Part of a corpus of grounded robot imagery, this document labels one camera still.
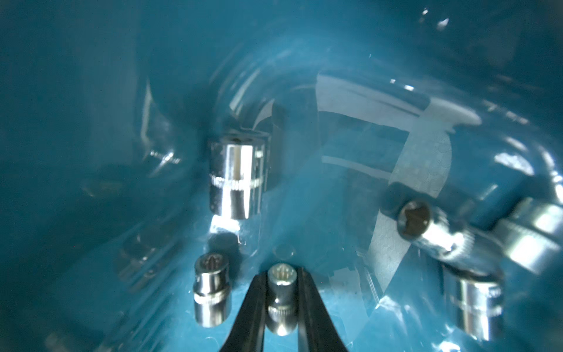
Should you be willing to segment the small chrome socket gripped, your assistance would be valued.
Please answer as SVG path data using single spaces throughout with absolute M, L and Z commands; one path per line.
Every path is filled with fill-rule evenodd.
M 277 263 L 267 273 L 266 326 L 278 335 L 291 334 L 298 325 L 298 276 L 286 263 Z

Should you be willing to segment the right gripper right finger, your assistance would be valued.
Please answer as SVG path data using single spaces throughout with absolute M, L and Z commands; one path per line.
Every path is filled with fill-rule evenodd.
M 299 352 L 343 351 L 347 349 L 337 333 L 312 275 L 297 269 Z

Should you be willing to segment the chrome socket in tray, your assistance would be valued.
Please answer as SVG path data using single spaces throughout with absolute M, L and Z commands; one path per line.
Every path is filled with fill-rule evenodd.
M 227 320 L 231 311 L 231 284 L 227 256 L 209 252 L 194 264 L 194 316 L 204 328 L 214 328 Z
M 504 330 L 504 276 L 478 276 L 443 267 L 444 301 L 450 321 L 480 341 L 493 341 Z
M 229 133 L 210 143 L 210 209 L 232 220 L 260 213 L 267 150 L 264 139 Z
M 492 233 L 507 258 L 539 275 L 562 250 L 562 206 L 524 198 L 495 223 Z
M 500 270 L 503 254 L 498 241 L 428 202 L 407 202 L 399 212 L 397 231 L 402 239 L 458 271 L 485 277 Z

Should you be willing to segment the teal plastic storage tray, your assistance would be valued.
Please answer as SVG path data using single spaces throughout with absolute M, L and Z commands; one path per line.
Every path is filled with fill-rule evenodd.
M 210 209 L 229 133 L 266 143 L 248 220 Z M 397 234 L 410 199 L 492 235 L 527 197 L 562 206 L 561 1 L 1 3 L 3 351 L 219 351 L 279 262 L 349 351 L 561 351 L 562 251 L 539 275 L 501 259 L 504 330 L 480 341 Z

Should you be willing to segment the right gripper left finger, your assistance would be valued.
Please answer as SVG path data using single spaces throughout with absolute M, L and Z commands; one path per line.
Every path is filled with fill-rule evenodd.
M 220 352 L 263 352 L 267 292 L 268 278 L 264 271 L 253 278 Z

